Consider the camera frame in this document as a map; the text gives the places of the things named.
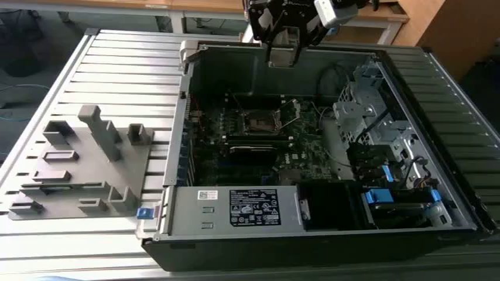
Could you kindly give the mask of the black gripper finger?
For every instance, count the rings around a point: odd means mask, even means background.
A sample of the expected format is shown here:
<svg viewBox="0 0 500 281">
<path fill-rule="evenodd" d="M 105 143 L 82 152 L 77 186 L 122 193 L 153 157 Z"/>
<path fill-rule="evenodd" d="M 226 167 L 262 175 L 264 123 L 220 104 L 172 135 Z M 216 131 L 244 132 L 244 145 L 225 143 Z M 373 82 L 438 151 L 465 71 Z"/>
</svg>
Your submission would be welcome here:
<svg viewBox="0 0 500 281">
<path fill-rule="evenodd" d="M 310 20 L 298 24 L 298 43 L 294 52 L 294 63 L 298 61 L 302 49 L 308 48 L 309 45 L 316 46 L 325 35 L 326 28 L 324 27 L 318 16 L 314 16 Z"/>
<path fill-rule="evenodd" d="M 265 63 L 270 62 L 272 42 L 278 33 L 280 13 L 273 13 L 268 4 L 249 5 L 249 25 L 253 39 L 260 41 L 265 48 Z"/>
</svg>

